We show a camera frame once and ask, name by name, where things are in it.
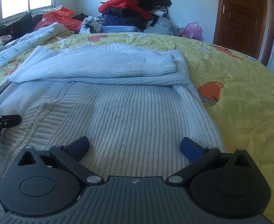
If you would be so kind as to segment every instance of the door handle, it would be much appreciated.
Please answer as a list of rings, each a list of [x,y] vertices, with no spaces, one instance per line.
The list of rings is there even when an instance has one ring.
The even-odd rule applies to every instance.
[[[226,10],[231,11],[230,8],[227,8],[225,5],[223,5],[223,14],[226,14]]]

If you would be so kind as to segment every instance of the blue towel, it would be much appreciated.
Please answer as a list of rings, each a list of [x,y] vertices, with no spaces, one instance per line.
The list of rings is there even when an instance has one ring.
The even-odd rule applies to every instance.
[[[121,32],[138,32],[141,31],[133,26],[102,26],[102,33],[121,33]]]

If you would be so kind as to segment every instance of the door panel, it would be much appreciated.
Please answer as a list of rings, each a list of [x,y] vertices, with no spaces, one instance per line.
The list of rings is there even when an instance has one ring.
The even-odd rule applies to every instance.
[[[258,58],[264,33],[265,4],[267,0],[222,0],[215,43]]]

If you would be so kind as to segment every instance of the pink plastic bag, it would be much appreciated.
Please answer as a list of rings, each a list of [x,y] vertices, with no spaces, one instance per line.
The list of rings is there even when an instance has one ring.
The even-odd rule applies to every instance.
[[[181,33],[181,37],[202,41],[202,30],[198,23],[189,23]]]
[[[42,16],[42,20],[36,25],[35,31],[41,27],[46,27],[54,22],[58,22],[65,26],[68,30],[79,31],[81,29],[82,21],[72,19],[74,10],[62,7],[58,10],[50,11]]]

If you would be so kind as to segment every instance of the yellow bedspread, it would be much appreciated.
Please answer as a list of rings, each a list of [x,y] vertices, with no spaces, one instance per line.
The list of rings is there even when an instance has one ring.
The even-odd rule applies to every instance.
[[[44,46],[58,50],[114,42],[184,52],[190,78],[218,126],[227,150],[247,149],[268,181],[272,198],[265,216],[274,223],[274,74],[242,53],[174,36],[138,33],[57,36]],[[0,83],[31,52],[22,53],[0,69]]]

